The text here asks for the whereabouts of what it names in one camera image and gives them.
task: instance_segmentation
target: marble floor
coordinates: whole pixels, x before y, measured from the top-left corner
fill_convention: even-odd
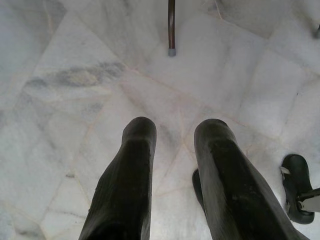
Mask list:
[[[191,181],[208,118],[230,126],[282,206],[287,154],[320,187],[320,2],[177,0],[171,58],[160,2],[0,0],[1,240],[77,240],[138,116],[158,136],[151,240],[211,239]],[[317,240],[319,224],[294,226]]]

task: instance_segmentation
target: rubber tip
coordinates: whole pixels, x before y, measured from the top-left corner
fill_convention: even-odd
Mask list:
[[[169,48],[168,55],[169,55],[169,57],[174,57],[176,55],[176,49]]]

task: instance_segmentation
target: floor tile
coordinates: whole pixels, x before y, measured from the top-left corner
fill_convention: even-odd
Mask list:
[[[150,239],[212,239],[192,187],[152,198]]]
[[[0,109],[11,109],[17,103],[65,14],[65,10],[44,9],[42,4],[37,11],[16,8],[16,4],[25,5],[19,1],[0,5]]]
[[[248,85],[238,120],[266,136],[278,137],[299,88],[309,79],[307,71],[267,50]]]
[[[39,221],[87,127],[28,96],[2,118],[0,199]]]
[[[78,239],[81,233],[82,227],[76,226],[73,227],[58,236],[52,238],[52,240],[70,240],[70,239]]]
[[[119,63],[118,58],[70,11],[59,25],[34,75],[112,63]]]
[[[68,113],[88,124],[92,124],[103,109],[107,99],[108,97],[99,97],[56,101],[53,102],[52,105],[59,111]]]
[[[310,16],[303,8],[294,8],[270,38],[269,47],[284,58],[320,74],[320,41],[314,38],[320,19],[314,20]]]
[[[67,173],[41,221],[41,227],[51,239],[73,227],[82,227],[88,210],[89,202],[75,175]]]
[[[266,39],[291,7],[290,0],[217,0],[216,3],[224,20]]]
[[[4,204],[0,206],[0,212],[2,240],[46,240],[39,225],[16,209]]]
[[[186,146],[182,145],[155,195],[192,187],[192,174],[197,168],[197,161],[192,158]]]
[[[140,70],[233,116],[264,44],[252,33],[198,14],[178,29],[177,56],[168,57],[161,45]]]
[[[150,10],[134,16],[139,2],[93,0],[78,11],[81,20],[132,68],[159,43],[156,29],[150,28],[154,19]]]

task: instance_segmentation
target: gray marble vein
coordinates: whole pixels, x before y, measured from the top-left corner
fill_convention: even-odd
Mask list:
[[[118,81],[124,70],[124,65],[119,62],[73,67],[34,77],[23,90],[45,102],[107,96],[110,94],[108,84]]]
[[[103,109],[107,99],[107,97],[99,97],[57,101],[53,102],[52,105],[57,110],[75,116],[88,124],[92,124]]]
[[[6,1],[0,5],[0,109],[11,109],[49,44],[66,10],[43,1]]]
[[[46,240],[39,225],[5,204],[0,205],[1,240]]]

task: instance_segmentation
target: metal rod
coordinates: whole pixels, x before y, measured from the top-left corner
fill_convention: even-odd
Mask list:
[[[176,11],[176,0],[168,0],[168,38],[169,38],[168,55],[170,57],[174,57],[176,55],[175,11]]]
[[[304,201],[298,201],[298,206],[306,212],[320,212],[320,195],[307,198]]]
[[[305,193],[301,193],[297,197],[297,199],[299,201],[304,201],[305,199],[313,198],[313,197],[316,197],[316,196],[320,196],[320,188],[313,189],[313,190],[305,192]]]

